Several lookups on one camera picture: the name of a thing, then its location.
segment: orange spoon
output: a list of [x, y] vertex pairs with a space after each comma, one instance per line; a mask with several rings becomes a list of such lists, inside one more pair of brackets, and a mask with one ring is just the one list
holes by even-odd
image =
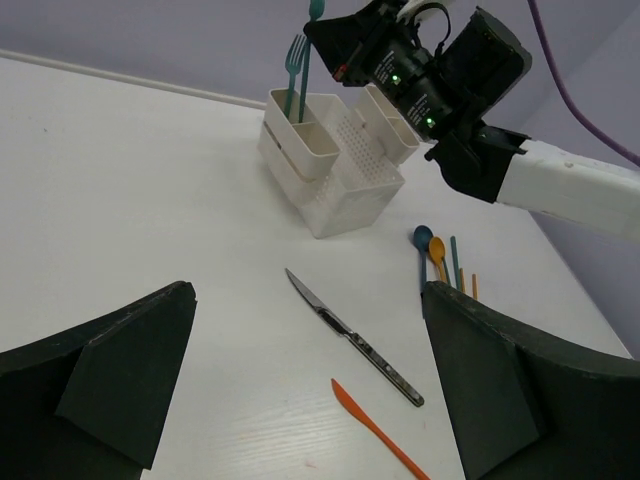
[[444, 246], [444, 242], [440, 237], [433, 237], [429, 242], [429, 256], [431, 257], [431, 261], [435, 263], [436, 267], [438, 267], [438, 272], [440, 272], [440, 280], [443, 282], [447, 281], [447, 274], [444, 271], [444, 256], [447, 254], [447, 251]]
[[351, 398], [351, 396], [345, 391], [342, 386], [336, 382], [333, 378], [331, 379], [331, 388], [333, 389], [333, 393], [336, 398], [340, 402], [340, 404], [345, 408], [347, 412], [353, 415], [360, 423], [362, 423], [365, 427], [371, 430], [380, 440], [384, 443], [389, 450], [393, 452], [393, 454], [398, 457], [398, 460], [402, 462], [402, 464], [411, 471], [415, 475], [418, 480], [430, 480], [426, 473], [420, 470], [413, 461], [407, 457], [407, 455], [400, 450], [400, 448], [391, 441], [389, 437], [387, 437], [380, 427], [378, 427], [373, 420], [371, 420], [364, 410], [360, 408], [360, 406], [356, 403], [356, 401]]

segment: chopstick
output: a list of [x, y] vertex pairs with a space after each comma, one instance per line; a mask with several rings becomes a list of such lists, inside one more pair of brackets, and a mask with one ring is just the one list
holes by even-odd
[[447, 259], [442, 259], [442, 265], [444, 265], [444, 275], [447, 280], [447, 285], [451, 285], [451, 277], [449, 277], [449, 267], [447, 266]]
[[453, 273], [456, 277], [456, 288], [460, 290], [460, 260], [458, 259], [458, 242], [451, 237], [451, 256], [453, 257]]
[[467, 293], [467, 289], [464, 286], [464, 268], [460, 269], [460, 291], [465, 294]]
[[478, 276], [474, 273], [471, 275], [471, 283], [473, 285], [473, 299], [478, 300]]

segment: white table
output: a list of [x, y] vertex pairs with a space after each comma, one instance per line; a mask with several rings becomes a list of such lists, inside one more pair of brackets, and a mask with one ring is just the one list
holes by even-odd
[[[0, 85], [0, 351], [174, 280], [195, 286], [193, 333], [146, 480], [412, 478], [337, 403], [332, 377], [434, 480], [463, 478], [420, 314], [408, 234], [421, 223], [457, 236], [485, 304], [628, 356], [526, 212], [453, 192], [419, 153], [374, 227], [315, 240], [255, 150], [258, 110], [9, 60]], [[424, 407], [312, 313], [285, 266]]]

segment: utensil caddy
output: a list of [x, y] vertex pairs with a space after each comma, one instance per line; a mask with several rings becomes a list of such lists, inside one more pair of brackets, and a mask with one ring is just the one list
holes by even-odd
[[[308, 94], [302, 123], [285, 117], [286, 93], [269, 92], [258, 142], [285, 195], [316, 238], [373, 224], [404, 184], [413, 131], [373, 85], [351, 110], [337, 95]], [[299, 102], [295, 92], [290, 118]]]

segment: teal spoon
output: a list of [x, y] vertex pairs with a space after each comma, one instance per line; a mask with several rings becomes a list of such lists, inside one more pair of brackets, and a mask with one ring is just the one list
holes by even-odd
[[[315, 22], [324, 14], [324, 0], [311, 0], [309, 4], [309, 21]], [[307, 38], [304, 51], [304, 67], [302, 68], [302, 85], [300, 86], [300, 113], [298, 123], [304, 118], [304, 107], [307, 103], [307, 84], [309, 83], [309, 61], [311, 60], [311, 42]]]
[[442, 259], [442, 264], [444, 265], [444, 276], [447, 278], [447, 283], [451, 285], [451, 277], [449, 276], [449, 266], [447, 265], [447, 259]]

